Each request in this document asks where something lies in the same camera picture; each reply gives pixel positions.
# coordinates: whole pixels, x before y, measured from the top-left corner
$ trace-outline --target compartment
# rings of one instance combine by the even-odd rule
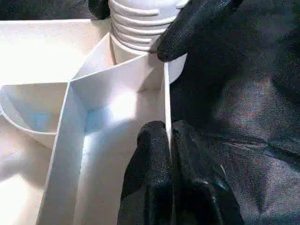
[[[171,129],[168,64],[142,55],[67,89],[37,224],[116,224],[123,176],[140,128]]]
[[[52,149],[66,88],[66,83],[5,85],[0,90],[3,116]]]
[[[0,116],[0,224],[33,225],[38,217],[51,150]]]
[[[121,45],[112,33],[107,33],[90,52],[74,79],[104,71],[145,54]]]
[[[69,81],[110,23],[110,19],[0,21],[0,84]]]

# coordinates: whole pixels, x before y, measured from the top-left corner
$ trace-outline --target gloved hand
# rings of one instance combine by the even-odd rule
[[[169,225],[173,205],[172,164],[165,125],[144,125],[124,175],[119,225]]]
[[[177,224],[243,225],[225,171],[205,139],[185,121],[174,123],[172,134]]]
[[[202,30],[219,29],[243,0],[190,0],[163,34],[157,49],[160,60],[172,61],[199,42]],[[98,19],[110,15],[108,0],[89,0],[89,9]]]
[[[242,225],[225,173],[200,137],[185,122],[175,123],[172,165],[164,127],[150,122],[138,135],[124,176],[118,224],[169,225],[175,196],[177,224]]]

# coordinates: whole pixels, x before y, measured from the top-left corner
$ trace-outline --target white threaded cap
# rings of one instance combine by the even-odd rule
[[[156,52],[157,39],[189,0],[109,0],[112,27],[125,46]]]

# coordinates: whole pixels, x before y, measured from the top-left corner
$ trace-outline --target white tray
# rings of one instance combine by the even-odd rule
[[[1,77],[0,138],[8,143],[0,144],[2,161],[9,162],[5,152],[15,137],[24,137],[32,146],[28,166],[37,163],[41,175],[40,189],[26,193],[19,214],[9,215],[11,209],[0,203],[10,221],[0,218],[0,224],[116,224],[138,131],[148,121],[162,120],[171,138],[169,76],[183,65],[129,51],[109,30],[110,20],[0,22],[0,45],[9,45],[0,52],[1,73],[9,74]],[[22,57],[15,59],[18,53]],[[35,178],[36,169],[27,172]],[[34,189],[26,175],[14,177]],[[7,182],[0,180],[0,188]],[[6,189],[21,196],[19,183]],[[20,220],[20,215],[30,216]]]

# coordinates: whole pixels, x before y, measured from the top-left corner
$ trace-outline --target white plastic part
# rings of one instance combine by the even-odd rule
[[[109,0],[113,32],[129,48],[155,52],[157,39],[188,0]]]
[[[66,83],[6,85],[0,89],[3,116],[52,149]]]
[[[1,225],[35,224],[50,157],[50,149],[0,116]]]
[[[110,26],[110,20],[0,21],[0,85],[68,82]]]
[[[67,75],[65,70],[59,73],[60,64],[55,63],[50,66],[56,73],[49,74],[44,68],[35,73],[38,76],[31,76],[31,65],[24,68],[28,80],[19,76],[20,80],[4,83],[0,90],[2,115],[14,129],[23,131],[21,135],[30,135],[53,149],[37,225],[116,224],[123,176],[138,131],[148,121],[162,120],[171,140],[169,82],[181,73],[185,56],[162,63],[156,54],[129,48],[109,32],[110,20],[65,23],[0,22],[5,40],[10,37],[9,29],[22,30],[13,32],[20,43],[27,35],[30,39],[27,28],[32,28],[34,39],[39,37],[45,43],[72,41],[77,28],[87,35],[76,43],[76,49],[85,49],[84,59],[74,60]],[[90,33],[94,26],[99,31]],[[56,35],[60,32],[63,40]],[[39,57],[47,54],[41,52]],[[26,60],[34,62],[36,57],[29,55]],[[66,60],[72,57],[72,51],[65,55]],[[34,150],[45,149],[34,143]]]
[[[155,75],[147,70],[154,54],[117,64],[118,51],[110,41],[107,34],[102,42],[110,43],[103,51],[110,60],[101,64],[108,69],[68,86],[38,225],[116,224],[123,176],[139,130],[162,120],[170,135],[168,66],[157,59]]]

